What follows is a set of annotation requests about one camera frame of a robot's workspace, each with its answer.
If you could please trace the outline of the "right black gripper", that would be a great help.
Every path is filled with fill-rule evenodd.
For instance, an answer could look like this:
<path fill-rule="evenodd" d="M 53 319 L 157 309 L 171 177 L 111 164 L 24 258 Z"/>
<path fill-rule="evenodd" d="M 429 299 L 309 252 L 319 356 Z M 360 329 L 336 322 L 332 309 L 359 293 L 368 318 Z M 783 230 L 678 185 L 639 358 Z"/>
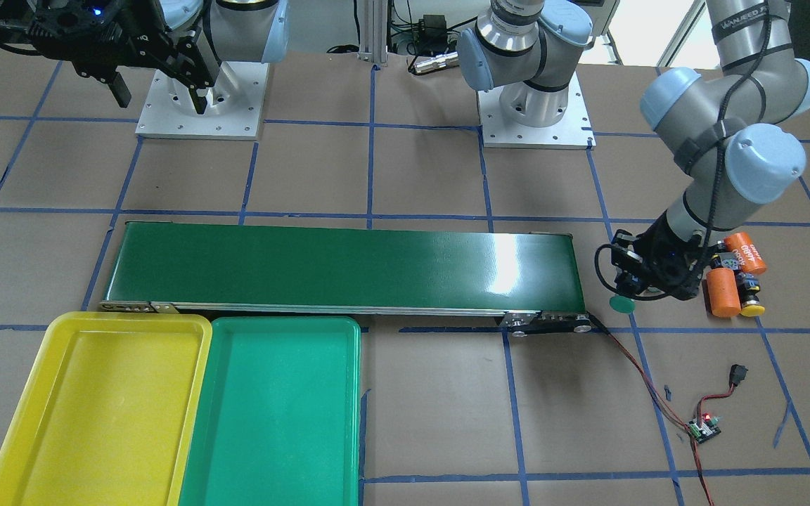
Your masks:
<path fill-rule="evenodd" d="M 112 70 L 105 84 L 123 109 L 131 103 L 131 90 L 114 69 L 165 71 L 168 64 L 196 113 L 204 115 L 207 90 L 216 84 L 221 61 L 205 35 L 178 39 L 187 25 L 186 1 L 37 1 L 28 39 L 46 58 L 70 61 L 88 74 L 96 68 Z"/>

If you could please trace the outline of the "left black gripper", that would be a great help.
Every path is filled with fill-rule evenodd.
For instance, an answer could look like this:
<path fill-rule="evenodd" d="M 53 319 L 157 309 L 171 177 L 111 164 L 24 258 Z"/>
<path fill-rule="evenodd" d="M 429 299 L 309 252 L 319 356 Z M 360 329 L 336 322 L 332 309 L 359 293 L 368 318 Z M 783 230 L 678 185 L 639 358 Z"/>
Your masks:
<path fill-rule="evenodd" d="M 703 242 L 709 224 L 695 215 L 679 212 L 679 235 L 671 226 L 671 212 L 664 214 L 639 235 L 620 228 L 612 237 L 612 265 L 617 268 L 613 292 L 647 301 L 672 296 L 681 301 L 698 295 L 702 273 L 716 249 Z"/>

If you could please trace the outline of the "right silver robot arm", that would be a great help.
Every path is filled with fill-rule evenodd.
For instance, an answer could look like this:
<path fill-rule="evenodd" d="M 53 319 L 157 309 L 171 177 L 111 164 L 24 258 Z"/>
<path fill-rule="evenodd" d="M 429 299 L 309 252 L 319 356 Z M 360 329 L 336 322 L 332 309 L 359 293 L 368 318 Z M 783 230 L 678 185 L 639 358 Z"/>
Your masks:
<path fill-rule="evenodd" d="M 205 113 L 228 62 L 283 60 L 285 1 L 39 1 L 20 32 L 36 52 L 105 84 L 117 105 L 131 92 L 120 67 L 154 68 Z"/>

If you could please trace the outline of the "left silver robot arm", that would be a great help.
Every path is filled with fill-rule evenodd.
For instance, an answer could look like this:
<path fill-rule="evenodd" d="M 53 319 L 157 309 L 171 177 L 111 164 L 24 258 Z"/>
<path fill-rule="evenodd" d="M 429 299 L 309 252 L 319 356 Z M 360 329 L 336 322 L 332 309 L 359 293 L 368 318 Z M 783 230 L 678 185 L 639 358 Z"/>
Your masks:
<path fill-rule="evenodd" d="M 810 109 L 810 61 L 797 58 L 788 1 L 709 1 L 722 77 L 675 67 L 641 96 L 649 127 L 689 186 L 644 233 L 605 244 L 617 269 L 605 288 L 645 301 L 697 296 L 718 244 L 806 169 L 800 141 L 779 127 Z M 456 43 L 464 80 L 501 89 L 509 119 L 529 127 L 560 121 L 568 87 L 593 31 L 569 1 L 492 1 Z"/>

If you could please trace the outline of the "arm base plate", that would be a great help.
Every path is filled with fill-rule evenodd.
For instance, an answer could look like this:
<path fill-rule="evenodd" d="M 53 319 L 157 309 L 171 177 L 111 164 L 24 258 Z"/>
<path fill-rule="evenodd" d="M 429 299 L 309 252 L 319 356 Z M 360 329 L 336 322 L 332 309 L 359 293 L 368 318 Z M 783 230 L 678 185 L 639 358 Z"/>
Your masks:
<path fill-rule="evenodd" d="M 577 73 L 556 92 L 523 82 L 477 93 L 486 148 L 587 150 L 597 146 Z"/>
<path fill-rule="evenodd" d="M 215 86 L 196 91 L 157 70 L 135 134 L 177 140 L 256 141 L 270 70 L 268 63 L 224 62 Z"/>

